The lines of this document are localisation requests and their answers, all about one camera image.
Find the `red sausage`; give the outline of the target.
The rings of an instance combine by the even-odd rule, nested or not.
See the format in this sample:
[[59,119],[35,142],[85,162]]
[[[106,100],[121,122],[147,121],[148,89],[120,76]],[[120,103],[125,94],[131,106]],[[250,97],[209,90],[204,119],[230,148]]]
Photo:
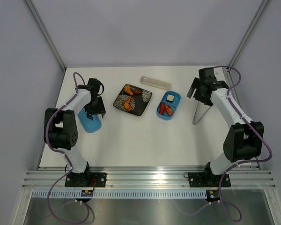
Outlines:
[[164,102],[160,103],[160,108],[159,108],[159,114],[164,115],[164,112],[166,111],[166,106]]

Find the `metal tongs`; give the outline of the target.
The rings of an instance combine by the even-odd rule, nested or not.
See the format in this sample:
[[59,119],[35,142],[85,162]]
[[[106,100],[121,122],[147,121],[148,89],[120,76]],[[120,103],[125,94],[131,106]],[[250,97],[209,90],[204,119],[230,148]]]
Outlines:
[[194,117],[192,120],[192,124],[197,125],[210,109],[211,106],[205,105],[202,102],[198,101],[196,105]]

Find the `sushi piece with seaweed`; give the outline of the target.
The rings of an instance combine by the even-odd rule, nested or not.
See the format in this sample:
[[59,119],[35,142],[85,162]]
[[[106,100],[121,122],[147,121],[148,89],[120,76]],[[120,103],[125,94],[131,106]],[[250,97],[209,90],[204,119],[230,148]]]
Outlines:
[[174,96],[173,95],[167,95],[166,101],[172,103],[174,101]]

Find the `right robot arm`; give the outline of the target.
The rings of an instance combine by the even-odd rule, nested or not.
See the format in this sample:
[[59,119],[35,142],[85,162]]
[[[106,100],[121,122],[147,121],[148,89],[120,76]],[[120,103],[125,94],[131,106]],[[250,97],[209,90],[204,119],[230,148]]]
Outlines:
[[212,67],[199,70],[187,97],[216,106],[229,127],[223,153],[208,162],[202,172],[189,172],[189,185],[192,188],[230,187],[229,170],[261,154],[264,126],[246,115],[231,95],[231,87],[216,78]]

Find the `blue lunch box lid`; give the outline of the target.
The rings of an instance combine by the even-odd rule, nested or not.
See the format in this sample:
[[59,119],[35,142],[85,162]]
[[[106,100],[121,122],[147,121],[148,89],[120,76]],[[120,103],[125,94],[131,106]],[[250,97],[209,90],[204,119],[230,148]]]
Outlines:
[[78,118],[87,133],[94,133],[98,131],[102,126],[99,116],[94,115],[93,119],[89,119],[86,115],[86,111],[84,108],[82,108],[81,111],[78,113]]

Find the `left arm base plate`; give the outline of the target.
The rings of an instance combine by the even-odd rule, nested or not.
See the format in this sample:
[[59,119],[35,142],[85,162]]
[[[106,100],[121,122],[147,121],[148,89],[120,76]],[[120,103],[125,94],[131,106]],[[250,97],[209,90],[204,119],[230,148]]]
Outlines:
[[107,173],[92,172],[90,174],[84,173],[70,173],[66,177],[65,187],[69,188],[84,188],[93,187],[104,188],[106,186]]

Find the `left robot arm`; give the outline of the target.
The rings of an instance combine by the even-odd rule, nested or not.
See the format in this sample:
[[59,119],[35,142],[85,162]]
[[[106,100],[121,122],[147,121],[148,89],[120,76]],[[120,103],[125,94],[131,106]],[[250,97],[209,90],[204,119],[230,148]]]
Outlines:
[[78,129],[76,118],[84,113],[84,120],[95,126],[106,110],[101,94],[104,85],[96,78],[87,84],[77,85],[74,94],[60,108],[48,108],[44,114],[44,141],[48,147],[60,153],[67,162],[65,186],[71,188],[99,187],[106,185],[105,172],[92,172],[89,163],[76,146]]

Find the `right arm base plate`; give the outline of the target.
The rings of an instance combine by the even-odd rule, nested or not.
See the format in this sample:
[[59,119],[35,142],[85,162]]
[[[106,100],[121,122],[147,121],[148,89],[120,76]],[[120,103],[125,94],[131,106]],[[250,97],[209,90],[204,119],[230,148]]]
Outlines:
[[231,182],[228,174],[222,179],[221,185],[220,180],[222,178],[221,175],[208,175],[205,176],[203,172],[188,172],[187,178],[189,180],[189,186],[191,188],[218,188],[219,186],[224,188],[231,187]]

